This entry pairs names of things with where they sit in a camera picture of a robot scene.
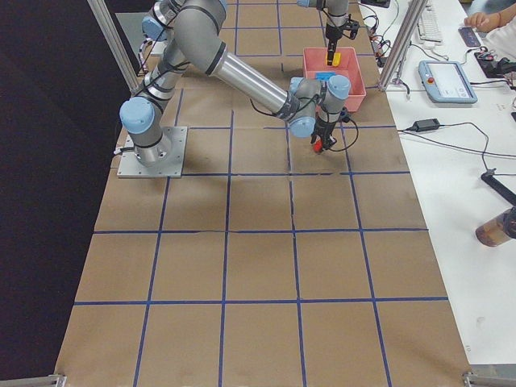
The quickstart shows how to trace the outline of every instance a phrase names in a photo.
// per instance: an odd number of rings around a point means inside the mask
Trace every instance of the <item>white cloth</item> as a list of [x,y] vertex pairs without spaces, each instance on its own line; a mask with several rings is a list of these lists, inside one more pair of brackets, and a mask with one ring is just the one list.
[[496,60],[506,57],[511,62],[516,62],[516,18],[505,26],[492,30],[483,40],[490,50],[495,50]]

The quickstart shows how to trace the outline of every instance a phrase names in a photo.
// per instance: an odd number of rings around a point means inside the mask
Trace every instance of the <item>yellow object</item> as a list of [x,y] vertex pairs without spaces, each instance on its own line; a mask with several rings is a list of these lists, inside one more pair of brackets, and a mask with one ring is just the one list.
[[[325,63],[328,63],[328,54],[326,54],[325,60],[326,60]],[[340,52],[336,52],[335,54],[333,54],[333,61],[331,62],[331,66],[337,67],[339,65],[340,65]]]

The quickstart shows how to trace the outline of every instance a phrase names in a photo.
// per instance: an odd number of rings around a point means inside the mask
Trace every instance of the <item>dark background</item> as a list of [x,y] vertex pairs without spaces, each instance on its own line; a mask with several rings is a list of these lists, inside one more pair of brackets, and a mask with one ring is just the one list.
[[2,0],[0,22],[0,380],[9,380],[54,372],[130,93],[86,0]]

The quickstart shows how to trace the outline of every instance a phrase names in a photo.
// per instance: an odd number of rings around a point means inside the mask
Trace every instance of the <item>person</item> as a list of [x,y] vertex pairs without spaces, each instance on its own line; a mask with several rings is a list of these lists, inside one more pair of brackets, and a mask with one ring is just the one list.
[[483,38],[485,45],[493,49],[497,59],[502,57],[516,61],[516,4],[508,6],[500,12],[486,14],[476,12],[464,19],[466,27],[476,28],[479,32],[487,32]]

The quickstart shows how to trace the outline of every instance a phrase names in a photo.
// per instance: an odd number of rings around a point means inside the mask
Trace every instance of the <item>blue tablet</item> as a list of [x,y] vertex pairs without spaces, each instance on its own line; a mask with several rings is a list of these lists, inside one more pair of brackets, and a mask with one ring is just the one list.
[[422,60],[418,71],[433,102],[475,103],[478,100],[459,62]]

